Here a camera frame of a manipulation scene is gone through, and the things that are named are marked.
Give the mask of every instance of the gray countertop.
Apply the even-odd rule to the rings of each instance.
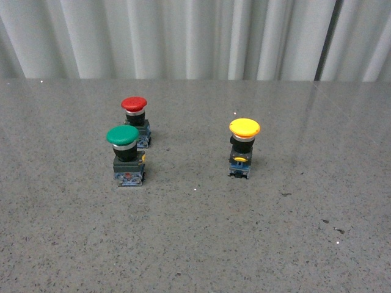
[[[117,187],[106,133],[136,95],[147,175]],[[0,79],[0,291],[391,292],[390,96],[378,83]],[[262,127],[248,180],[228,176],[240,117]]]

